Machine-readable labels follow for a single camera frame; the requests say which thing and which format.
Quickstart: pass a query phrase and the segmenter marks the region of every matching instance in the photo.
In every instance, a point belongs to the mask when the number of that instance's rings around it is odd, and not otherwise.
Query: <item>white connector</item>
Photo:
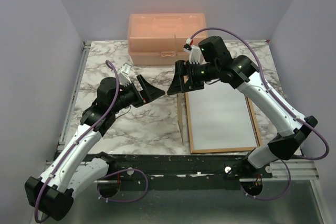
[[[192,41],[193,41],[192,39],[188,38],[188,39],[186,40],[186,43],[187,43],[188,45],[190,45],[190,43],[191,43]]]
[[[198,46],[191,45],[191,51],[189,54],[189,62],[198,64],[201,60],[202,52]]]
[[[122,67],[118,70],[118,77],[121,85],[127,86],[132,83],[130,78],[128,77],[130,70],[131,65],[127,63],[124,63],[124,65],[122,65]]]

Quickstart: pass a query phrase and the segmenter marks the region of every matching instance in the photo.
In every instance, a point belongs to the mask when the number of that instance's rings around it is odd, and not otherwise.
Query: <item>screw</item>
[[[265,171],[267,173],[271,173],[272,172],[272,167],[270,167],[269,165],[265,167]]]
[[[229,174],[230,172],[231,172],[231,167],[229,167],[229,166],[226,166],[225,168],[224,168],[224,171],[225,171],[225,173],[226,174]]]

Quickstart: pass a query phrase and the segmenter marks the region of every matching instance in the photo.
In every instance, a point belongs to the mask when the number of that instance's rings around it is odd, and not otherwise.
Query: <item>cable clip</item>
[[[272,86],[269,86],[268,89],[266,89],[266,92],[268,93],[270,90],[272,90],[273,87]]]

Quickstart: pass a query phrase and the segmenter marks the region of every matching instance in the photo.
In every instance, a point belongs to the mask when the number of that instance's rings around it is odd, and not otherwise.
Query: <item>black joint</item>
[[[318,123],[314,116],[306,117],[305,121],[312,127],[315,127]],[[278,158],[289,160],[300,145],[306,140],[310,132],[311,130],[303,125],[299,130],[295,129],[293,135],[282,137],[278,134],[268,143],[268,147]]]
[[[35,207],[37,196],[43,186],[43,182],[30,177],[25,183],[28,202]],[[72,198],[72,189],[67,189],[61,193],[53,187],[47,186],[42,193],[38,210],[59,221],[70,211],[74,199]]]
[[[100,158],[104,160],[108,165],[114,164],[116,159],[111,155],[107,154],[106,152],[100,152],[96,155],[96,158]]]

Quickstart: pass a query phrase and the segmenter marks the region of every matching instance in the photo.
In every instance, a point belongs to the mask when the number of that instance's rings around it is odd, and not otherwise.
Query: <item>wooden frame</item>
[[[252,101],[245,97],[246,105],[248,109],[248,113],[250,115],[253,132],[255,135],[257,146],[261,145],[261,135],[258,127],[255,111],[253,108]],[[191,153],[216,153],[216,152],[245,152],[252,151],[255,147],[238,147],[238,148],[219,148],[219,149],[206,149],[206,150],[195,150],[194,149],[194,141],[193,141],[193,131],[191,126],[191,116],[190,116],[190,108],[189,108],[189,96],[188,93],[185,93],[185,103],[187,109],[187,122],[188,122],[188,132],[189,132],[189,142],[190,142],[190,152]]]

